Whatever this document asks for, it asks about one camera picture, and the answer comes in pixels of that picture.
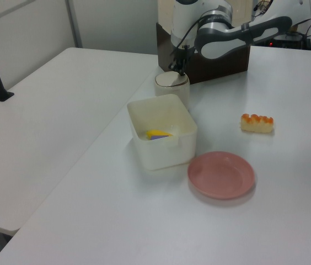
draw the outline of plate rim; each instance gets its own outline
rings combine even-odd
[[[240,160],[244,161],[244,163],[248,166],[248,169],[252,172],[252,177],[250,177],[250,183],[248,185],[248,188],[243,190],[242,192],[238,193],[238,194],[234,194],[230,197],[228,196],[225,196],[225,195],[218,195],[218,194],[215,194],[215,193],[208,193],[208,192],[205,192],[203,191],[202,189],[200,189],[199,187],[197,187],[191,180],[191,177],[190,177],[190,167],[191,165],[196,161],[198,160],[200,157],[204,156],[204,155],[208,155],[209,153],[221,153],[221,154],[229,154],[231,156],[235,156],[237,158],[239,158]],[[252,187],[254,186],[255,182],[256,182],[256,179],[255,179],[255,171],[252,167],[252,165],[244,158],[242,158],[241,156],[238,156],[234,153],[231,153],[231,152],[226,152],[226,151],[211,151],[211,152],[207,152],[207,153],[203,153],[197,157],[195,157],[189,164],[188,168],[187,168],[187,178],[189,180],[189,182],[191,183],[191,185],[198,191],[200,192],[201,194],[205,195],[205,196],[208,196],[210,198],[213,198],[213,199],[220,199],[220,200],[226,200],[226,199],[234,199],[234,198],[238,198],[238,197],[241,197],[242,195],[246,194],[249,190],[252,189]]]

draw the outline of white cup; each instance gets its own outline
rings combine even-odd
[[[170,71],[157,75],[154,80],[154,92],[156,96],[177,95],[185,107],[189,108],[190,80],[186,74],[181,76]]]

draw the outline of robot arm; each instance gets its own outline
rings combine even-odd
[[[195,49],[205,58],[216,59],[284,34],[311,19],[311,0],[272,0],[264,15],[236,28],[231,26],[232,13],[225,0],[176,0],[171,29],[175,58],[170,69],[183,74]]]

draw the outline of brown cardboard box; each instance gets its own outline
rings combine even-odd
[[[170,41],[170,34],[157,23],[157,47],[158,64],[163,71],[170,71],[169,64],[173,62],[170,53],[173,45]],[[250,47],[246,47],[218,59],[210,60],[199,54],[194,54],[186,67],[185,73],[190,83],[199,83],[218,77],[232,75],[234,73],[247,71],[249,65]]]

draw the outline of white table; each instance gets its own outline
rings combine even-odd
[[[155,70],[130,101],[151,97]],[[252,47],[249,70],[191,87],[197,154],[241,155],[256,187],[213,200],[187,165],[147,172],[126,106],[0,253],[0,264],[311,265],[311,52]],[[243,113],[275,118],[242,132]]]
[[[0,102],[0,232],[14,235],[156,68],[154,55],[67,49]]]

